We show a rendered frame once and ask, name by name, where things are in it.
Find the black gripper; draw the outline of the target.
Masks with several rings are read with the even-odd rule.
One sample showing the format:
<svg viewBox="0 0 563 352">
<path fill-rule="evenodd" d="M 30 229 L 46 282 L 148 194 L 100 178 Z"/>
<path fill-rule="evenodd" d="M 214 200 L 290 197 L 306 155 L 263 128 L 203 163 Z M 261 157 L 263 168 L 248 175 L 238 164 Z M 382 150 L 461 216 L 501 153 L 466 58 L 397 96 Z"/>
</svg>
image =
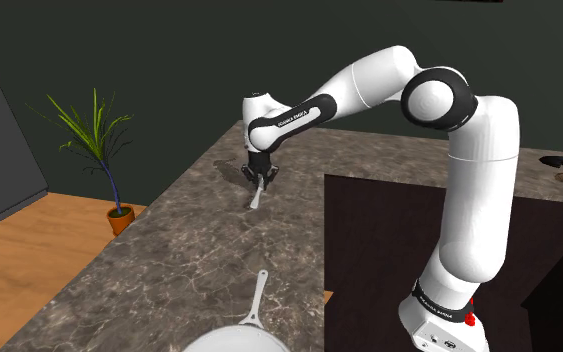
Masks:
<svg viewBox="0 0 563 352">
<path fill-rule="evenodd" d="M 274 180 L 279 172 L 279 167 L 272 165 L 270 154 L 266 152 L 248 152 L 248 164 L 241 167 L 246 179 L 253 185 L 258 185 L 258 174 L 262 174 L 263 189 Z"/>
</svg>

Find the white utensil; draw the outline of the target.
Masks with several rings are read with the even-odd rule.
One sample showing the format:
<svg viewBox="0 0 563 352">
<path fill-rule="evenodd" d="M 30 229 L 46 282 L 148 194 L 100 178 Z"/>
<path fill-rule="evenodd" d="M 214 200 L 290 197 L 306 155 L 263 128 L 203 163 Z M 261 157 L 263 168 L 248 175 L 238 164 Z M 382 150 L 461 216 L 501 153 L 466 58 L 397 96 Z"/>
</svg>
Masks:
<svg viewBox="0 0 563 352">
<path fill-rule="evenodd" d="M 258 176 L 258 184 L 257 184 L 257 189 L 255 191 L 255 194 L 253 196 L 253 199 L 251 200 L 250 204 L 249 204 L 249 208 L 250 209 L 258 209 L 259 208 L 259 204 L 260 204 L 260 198 L 261 198 L 261 194 L 264 191 L 264 178 L 262 175 Z"/>
</svg>

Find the white frying pan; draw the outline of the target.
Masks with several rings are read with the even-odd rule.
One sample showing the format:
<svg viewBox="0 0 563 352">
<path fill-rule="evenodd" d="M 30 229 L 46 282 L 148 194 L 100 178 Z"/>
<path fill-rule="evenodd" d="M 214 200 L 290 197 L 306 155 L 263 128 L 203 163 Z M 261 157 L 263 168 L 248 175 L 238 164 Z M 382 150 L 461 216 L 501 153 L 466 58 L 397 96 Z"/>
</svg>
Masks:
<svg viewBox="0 0 563 352">
<path fill-rule="evenodd" d="M 268 271 L 258 272 L 251 308 L 239 323 L 216 328 L 190 343 L 183 352 L 291 352 L 284 342 L 266 331 L 259 307 Z"/>
</svg>

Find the dark brown robot stand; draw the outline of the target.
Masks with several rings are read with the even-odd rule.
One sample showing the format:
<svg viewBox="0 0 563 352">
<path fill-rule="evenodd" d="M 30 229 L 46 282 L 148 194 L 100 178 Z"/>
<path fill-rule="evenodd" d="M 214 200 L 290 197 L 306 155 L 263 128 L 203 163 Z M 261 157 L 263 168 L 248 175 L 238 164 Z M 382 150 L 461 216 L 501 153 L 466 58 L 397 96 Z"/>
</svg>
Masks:
<svg viewBox="0 0 563 352">
<path fill-rule="evenodd" d="M 398 307 L 439 237 L 441 188 L 324 181 L 325 352 L 418 352 Z M 563 352 L 563 202 L 516 198 L 506 260 L 473 298 L 491 352 Z"/>
</svg>

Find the green plant in orange pot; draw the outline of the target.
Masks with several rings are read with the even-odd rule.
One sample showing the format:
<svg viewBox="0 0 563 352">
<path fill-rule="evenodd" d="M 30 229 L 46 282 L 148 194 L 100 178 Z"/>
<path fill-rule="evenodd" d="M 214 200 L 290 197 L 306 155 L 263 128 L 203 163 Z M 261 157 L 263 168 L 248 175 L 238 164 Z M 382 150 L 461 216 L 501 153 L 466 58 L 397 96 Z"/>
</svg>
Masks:
<svg viewBox="0 0 563 352">
<path fill-rule="evenodd" d="M 70 135 L 70 139 L 58 147 L 59 151 L 65 149 L 93 161 L 94 165 L 89 167 L 90 174 L 100 170 L 106 175 L 114 198 L 114 206 L 106 212 L 106 219 L 113 236 L 119 236 L 135 220 L 135 210 L 132 205 L 123 203 L 120 198 L 111 171 L 110 159 L 126 145 L 126 142 L 122 142 L 115 149 L 120 136 L 124 133 L 124 131 L 118 132 L 117 129 L 124 122 L 132 120 L 134 115 L 126 114 L 110 118 L 116 94 L 113 93 L 109 103 L 106 103 L 104 98 L 100 98 L 96 88 L 92 89 L 92 110 L 89 116 L 80 114 L 73 105 L 69 106 L 70 112 L 67 112 L 52 96 L 47 94 L 46 97 L 57 110 L 58 120 L 50 119 L 29 104 L 26 104 L 26 107 Z"/>
</svg>

